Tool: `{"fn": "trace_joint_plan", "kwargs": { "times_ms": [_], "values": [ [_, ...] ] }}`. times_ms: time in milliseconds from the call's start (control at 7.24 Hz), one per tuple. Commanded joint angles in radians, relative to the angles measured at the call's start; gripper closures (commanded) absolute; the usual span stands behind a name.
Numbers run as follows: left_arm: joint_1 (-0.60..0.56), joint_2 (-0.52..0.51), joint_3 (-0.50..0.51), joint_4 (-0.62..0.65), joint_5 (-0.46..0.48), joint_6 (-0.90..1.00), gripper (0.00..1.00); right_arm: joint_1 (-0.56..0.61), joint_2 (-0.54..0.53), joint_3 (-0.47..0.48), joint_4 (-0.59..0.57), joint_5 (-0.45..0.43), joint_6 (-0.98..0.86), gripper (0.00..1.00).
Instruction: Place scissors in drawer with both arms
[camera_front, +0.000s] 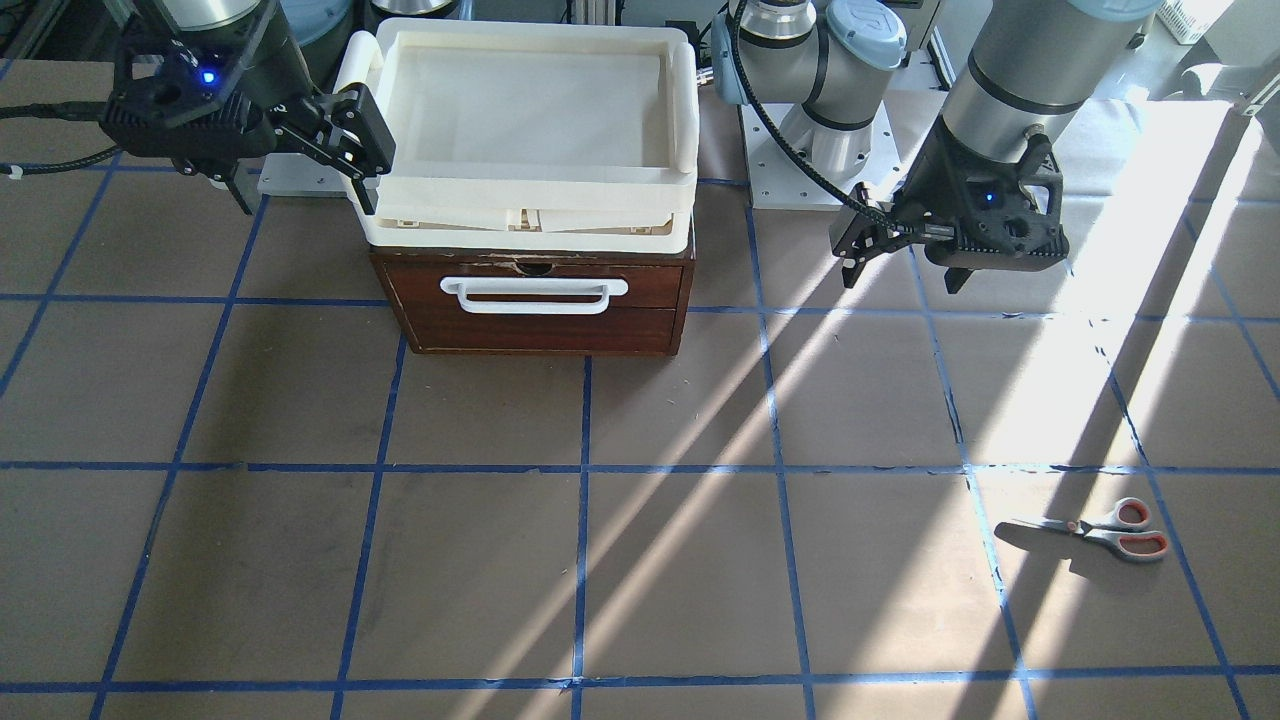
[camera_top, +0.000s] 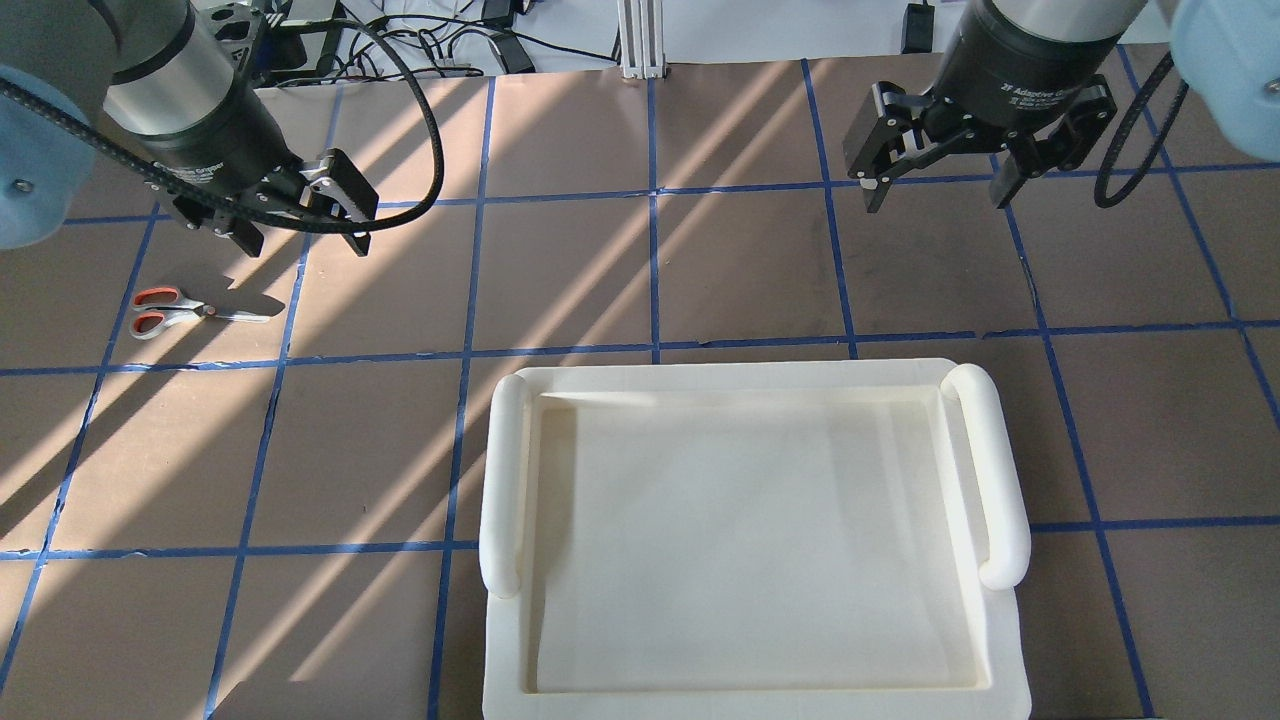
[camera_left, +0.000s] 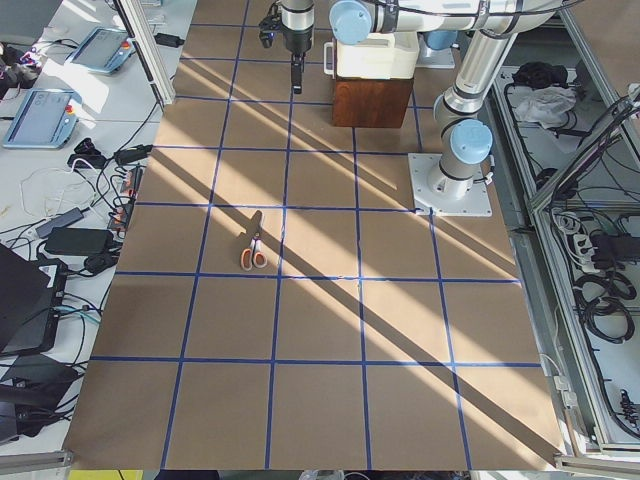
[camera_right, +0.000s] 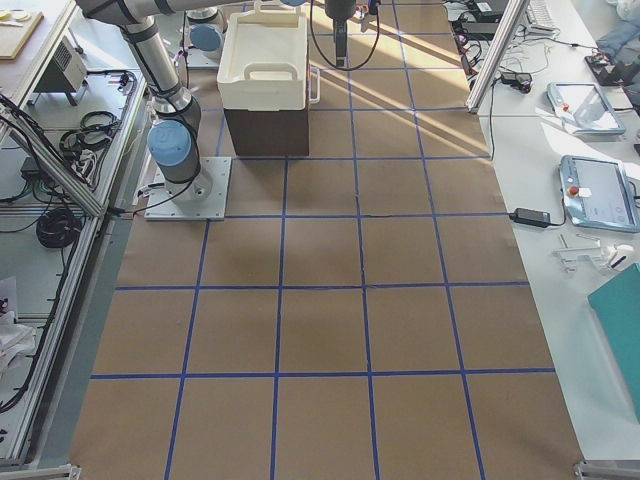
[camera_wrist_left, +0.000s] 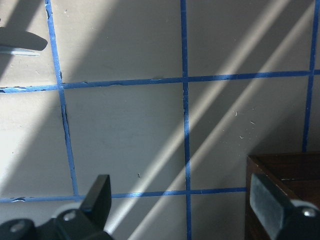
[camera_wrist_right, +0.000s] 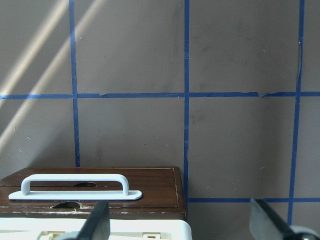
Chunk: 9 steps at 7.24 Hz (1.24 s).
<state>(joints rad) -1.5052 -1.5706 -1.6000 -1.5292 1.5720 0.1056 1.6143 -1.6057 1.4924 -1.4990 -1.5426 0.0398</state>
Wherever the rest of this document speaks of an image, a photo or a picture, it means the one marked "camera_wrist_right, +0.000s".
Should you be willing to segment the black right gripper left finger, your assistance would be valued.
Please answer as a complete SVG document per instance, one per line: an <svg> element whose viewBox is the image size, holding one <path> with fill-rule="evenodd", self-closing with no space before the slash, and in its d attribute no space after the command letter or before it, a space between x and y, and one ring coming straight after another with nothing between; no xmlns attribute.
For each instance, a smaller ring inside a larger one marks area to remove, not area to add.
<svg viewBox="0 0 320 240"><path fill-rule="evenodd" d="M110 237L109 202L96 203L79 232L80 240L108 240Z"/></svg>

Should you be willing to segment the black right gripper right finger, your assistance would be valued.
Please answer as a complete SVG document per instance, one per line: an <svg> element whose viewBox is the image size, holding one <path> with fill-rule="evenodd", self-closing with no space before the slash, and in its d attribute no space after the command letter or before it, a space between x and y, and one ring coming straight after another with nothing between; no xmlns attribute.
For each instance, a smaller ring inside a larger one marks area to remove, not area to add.
<svg viewBox="0 0 320 240"><path fill-rule="evenodd" d="M293 230L262 198L250 199L250 233L255 240L291 240Z"/></svg>

